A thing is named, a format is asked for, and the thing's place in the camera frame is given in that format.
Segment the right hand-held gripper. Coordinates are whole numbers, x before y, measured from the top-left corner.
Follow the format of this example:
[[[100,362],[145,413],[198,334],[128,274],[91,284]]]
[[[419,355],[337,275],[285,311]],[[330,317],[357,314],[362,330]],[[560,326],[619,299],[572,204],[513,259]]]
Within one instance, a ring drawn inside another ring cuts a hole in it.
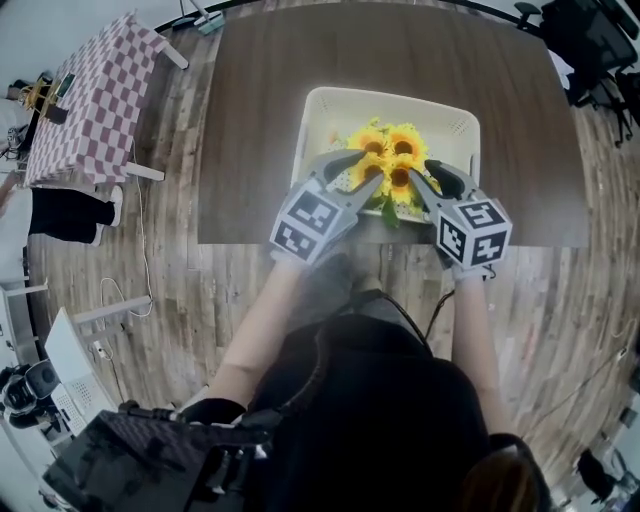
[[[426,160],[425,168],[438,182],[439,191],[420,172],[410,172],[409,180],[426,215],[437,220],[437,247],[461,270],[502,261],[513,225],[501,205],[482,199],[442,208],[447,199],[470,198],[477,191],[477,184],[469,174],[439,160]]]

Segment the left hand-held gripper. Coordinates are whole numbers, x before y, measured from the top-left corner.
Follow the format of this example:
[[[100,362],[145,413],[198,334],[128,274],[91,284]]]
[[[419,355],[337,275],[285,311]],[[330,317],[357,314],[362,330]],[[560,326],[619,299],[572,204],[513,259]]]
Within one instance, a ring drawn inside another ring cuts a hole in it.
[[[366,155],[363,150],[340,149],[311,160],[309,176],[292,186],[276,215],[269,238],[275,261],[315,266],[357,222],[358,212],[384,175],[371,175],[351,191],[329,190],[328,185]]]

